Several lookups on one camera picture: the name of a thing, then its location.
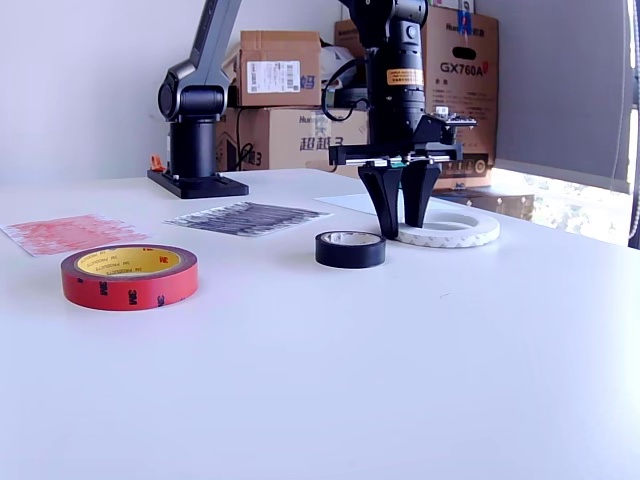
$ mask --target white foam ring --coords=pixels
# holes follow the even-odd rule
[[[398,241],[429,248],[480,247],[500,237],[500,223],[493,217],[476,213],[432,211],[424,228],[400,226]]]

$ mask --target black cable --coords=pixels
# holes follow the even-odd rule
[[[338,78],[340,78],[341,75],[343,75],[346,71],[351,70],[352,68],[356,68],[359,65],[364,65],[364,60],[362,60],[361,58],[356,58],[353,60],[349,60],[347,63],[345,63],[343,66],[341,66],[336,73],[334,73],[331,78],[329,79],[329,82],[327,83],[327,85],[325,85],[325,87],[322,89],[322,113],[324,113],[327,118],[333,122],[345,122],[347,120],[349,120],[349,118],[351,118],[351,115],[353,115],[353,111],[356,109],[356,107],[358,106],[358,103],[360,103],[361,101],[363,102],[368,102],[368,100],[362,99],[357,101],[352,107],[351,110],[349,110],[349,113],[347,114],[346,117],[336,117],[334,116],[328,109],[327,107],[327,92],[329,91],[329,87],[331,85],[333,85],[333,82],[335,82]]]
[[[242,145],[240,143],[240,117],[242,116],[242,112],[247,110],[246,108],[240,108],[238,111],[238,116],[236,117],[236,143],[237,143],[237,158],[235,169],[238,172],[242,171],[242,162],[246,162],[248,158],[254,151],[253,143],[247,143]]]

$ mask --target red double-sided tape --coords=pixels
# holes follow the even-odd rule
[[[67,299],[97,310],[146,310],[180,302],[198,289],[196,256],[175,247],[122,245],[62,262]]]

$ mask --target barcode label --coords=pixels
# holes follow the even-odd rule
[[[299,93],[300,62],[247,62],[247,93]]]

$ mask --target black electrical tape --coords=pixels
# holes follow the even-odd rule
[[[373,233],[327,232],[316,237],[316,261],[334,268],[371,268],[386,259],[387,241]]]

